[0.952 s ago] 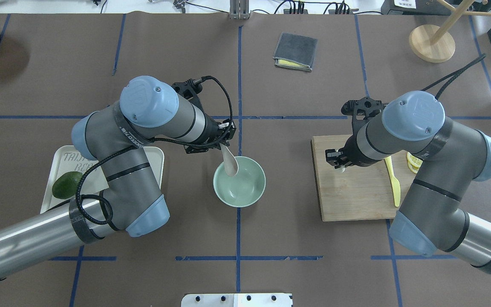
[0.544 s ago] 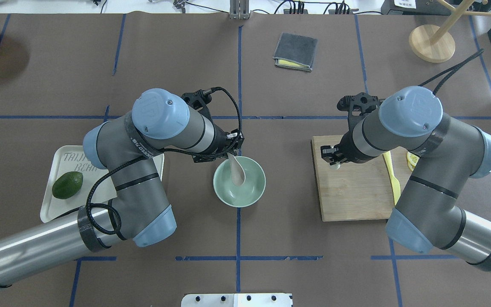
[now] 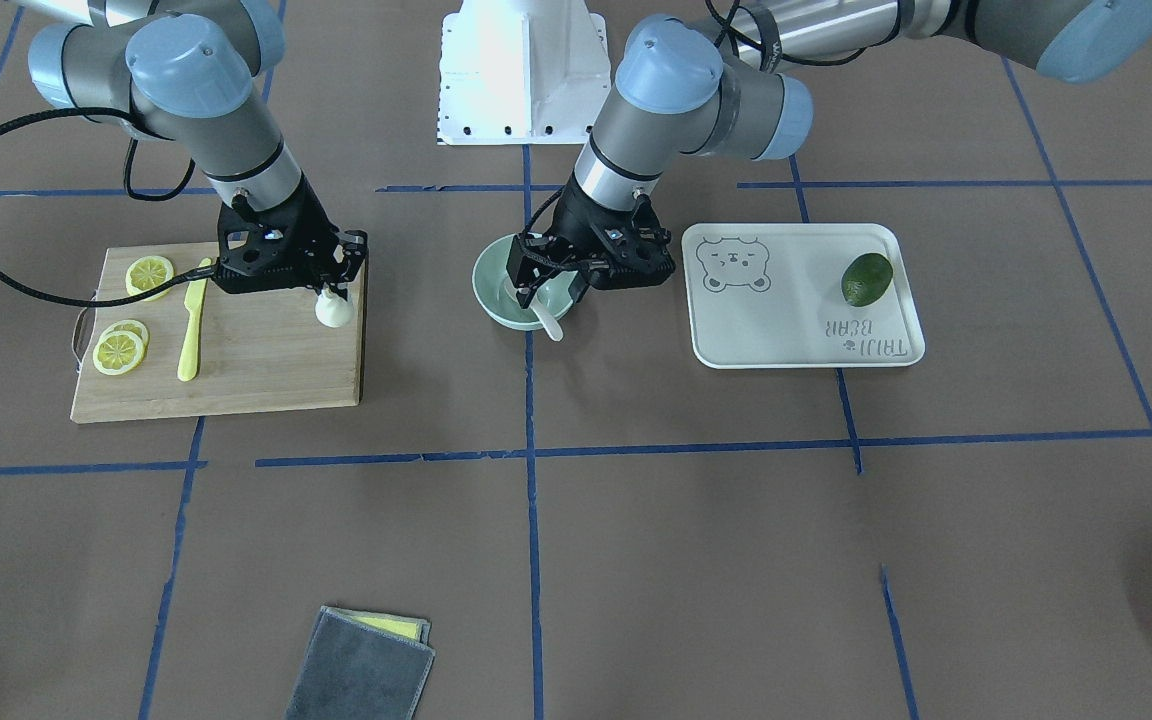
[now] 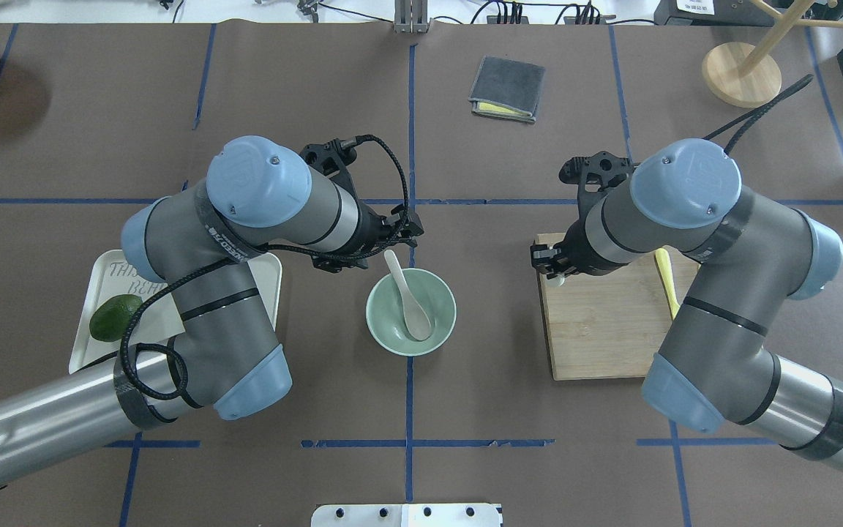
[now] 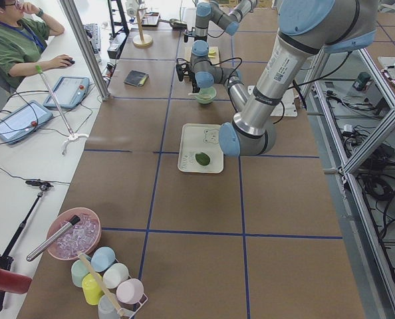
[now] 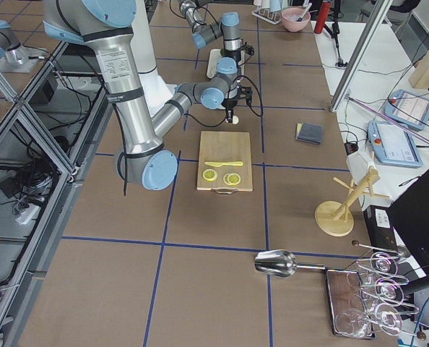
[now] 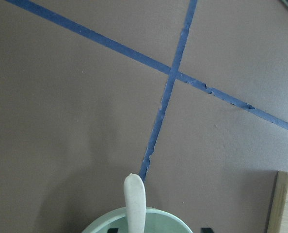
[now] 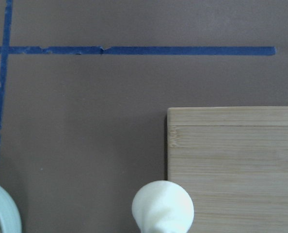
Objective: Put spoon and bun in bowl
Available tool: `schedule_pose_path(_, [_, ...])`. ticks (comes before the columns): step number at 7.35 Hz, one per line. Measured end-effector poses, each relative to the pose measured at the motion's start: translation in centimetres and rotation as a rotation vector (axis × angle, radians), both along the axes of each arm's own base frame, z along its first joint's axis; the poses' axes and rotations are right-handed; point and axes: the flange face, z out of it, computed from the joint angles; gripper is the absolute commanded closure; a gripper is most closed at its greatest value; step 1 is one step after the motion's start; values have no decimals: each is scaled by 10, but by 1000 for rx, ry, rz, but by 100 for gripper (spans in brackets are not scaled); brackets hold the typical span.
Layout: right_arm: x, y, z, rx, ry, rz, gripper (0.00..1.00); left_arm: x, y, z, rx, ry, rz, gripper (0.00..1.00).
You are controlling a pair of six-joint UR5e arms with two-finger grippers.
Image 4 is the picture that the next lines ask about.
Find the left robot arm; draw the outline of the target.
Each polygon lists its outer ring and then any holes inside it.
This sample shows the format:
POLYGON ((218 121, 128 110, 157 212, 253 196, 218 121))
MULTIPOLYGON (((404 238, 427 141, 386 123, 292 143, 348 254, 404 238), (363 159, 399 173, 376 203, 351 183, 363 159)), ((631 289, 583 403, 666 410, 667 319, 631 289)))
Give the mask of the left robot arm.
POLYGON ((228 141, 204 179, 134 214, 121 250, 162 289, 127 322, 114 358, 0 403, 0 490, 11 481, 211 406, 261 411, 291 375, 250 261, 269 251, 338 272, 365 267, 422 227, 408 203, 377 214, 348 164, 375 135, 294 152, 264 137, 228 141))

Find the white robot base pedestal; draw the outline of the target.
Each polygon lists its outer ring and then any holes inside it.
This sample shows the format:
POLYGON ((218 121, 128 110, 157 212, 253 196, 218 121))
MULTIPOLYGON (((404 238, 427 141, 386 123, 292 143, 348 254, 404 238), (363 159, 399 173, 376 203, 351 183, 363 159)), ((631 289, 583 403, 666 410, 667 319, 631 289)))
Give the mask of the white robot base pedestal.
POLYGON ((503 526, 499 504, 325 504, 318 507, 311 526, 503 526))

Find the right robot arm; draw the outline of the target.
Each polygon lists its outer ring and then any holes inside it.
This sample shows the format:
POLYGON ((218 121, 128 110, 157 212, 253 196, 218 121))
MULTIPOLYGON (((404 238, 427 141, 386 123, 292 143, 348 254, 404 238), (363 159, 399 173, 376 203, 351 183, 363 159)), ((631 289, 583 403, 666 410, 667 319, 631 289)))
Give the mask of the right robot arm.
POLYGON ((559 243, 532 244, 538 273, 604 276, 665 246, 699 266, 653 355, 646 403, 698 433, 732 422, 843 471, 843 381, 764 348, 784 302, 839 273, 840 236, 750 190, 713 141, 675 141, 636 166, 606 152, 578 164, 578 220, 559 243))

